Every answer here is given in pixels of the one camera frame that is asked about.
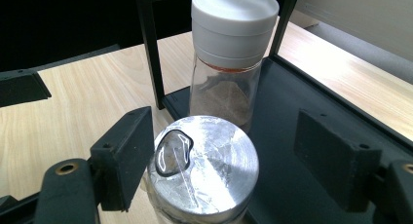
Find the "white plastic cap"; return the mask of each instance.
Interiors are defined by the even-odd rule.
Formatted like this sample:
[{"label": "white plastic cap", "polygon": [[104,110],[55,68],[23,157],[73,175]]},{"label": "white plastic cap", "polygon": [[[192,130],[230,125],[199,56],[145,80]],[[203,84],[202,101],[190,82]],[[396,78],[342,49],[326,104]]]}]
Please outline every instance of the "white plastic cap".
[{"label": "white plastic cap", "polygon": [[280,6],[276,0],[192,0],[197,56],[225,68],[246,68],[265,54]]}]

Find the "glass jar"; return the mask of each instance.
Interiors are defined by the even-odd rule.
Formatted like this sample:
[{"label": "glass jar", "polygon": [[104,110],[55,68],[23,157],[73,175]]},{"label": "glass jar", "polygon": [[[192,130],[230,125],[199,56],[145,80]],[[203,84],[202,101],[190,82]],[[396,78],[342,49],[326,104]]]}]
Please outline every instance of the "glass jar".
[{"label": "glass jar", "polygon": [[143,177],[159,223],[243,221],[259,173],[249,137],[213,116],[191,116],[167,126]]},{"label": "glass jar", "polygon": [[194,58],[189,115],[225,119],[248,132],[261,61],[246,68],[223,68]]},{"label": "glass jar", "polygon": [[190,116],[216,116],[249,131],[279,8],[276,0],[192,0]]}]

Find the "silver lid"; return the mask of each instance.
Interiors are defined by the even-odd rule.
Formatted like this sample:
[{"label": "silver lid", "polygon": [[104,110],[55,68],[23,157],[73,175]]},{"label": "silver lid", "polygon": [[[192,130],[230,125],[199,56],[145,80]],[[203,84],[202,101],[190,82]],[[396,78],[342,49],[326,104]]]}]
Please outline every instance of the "silver lid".
[{"label": "silver lid", "polygon": [[148,167],[153,205],[171,219],[223,223],[246,208],[258,178],[249,137],[232,123],[192,116],[169,125],[155,139]]}]

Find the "wooden table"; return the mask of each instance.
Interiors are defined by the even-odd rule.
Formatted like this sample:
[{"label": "wooden table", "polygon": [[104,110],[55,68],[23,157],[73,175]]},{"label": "wooden table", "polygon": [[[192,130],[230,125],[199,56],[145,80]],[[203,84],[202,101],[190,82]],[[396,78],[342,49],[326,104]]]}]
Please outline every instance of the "wooden table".
[{"label": "wooden table", "polygon": [[[191,33],[159,41],[166,93],[190,85]],[[413,86],[290,24],[280,55],[366,113],[413,140]],[[155,106],[142,45],[40,72],[52,98],[0,108],[0,197],[40,190],[55,163],[90,147],[125,113],[151,106],[154,136],[172,118]],[[100,212],[102,223],[156,223],[140,188],[130,212]]]}]

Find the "black shelf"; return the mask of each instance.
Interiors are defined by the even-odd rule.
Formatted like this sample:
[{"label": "black shelf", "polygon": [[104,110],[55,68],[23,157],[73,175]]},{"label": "black shelf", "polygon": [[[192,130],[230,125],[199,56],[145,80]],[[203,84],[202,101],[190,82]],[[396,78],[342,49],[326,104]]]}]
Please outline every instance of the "black shelf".
[{"label": "black shelf", "polygon": [[[189,88],[167,94],[163,104],[177,120],[187,116]],[[345,126],[345,136],[383,150],[387,162],[411,160],[411,141],[366,115],[278,56],[262,66],[249,137],[260,161],[260,173],[249,214],[257,223],[372,223],[367,212],[349,213],[326,193],[293,151],[300,109]]]}]

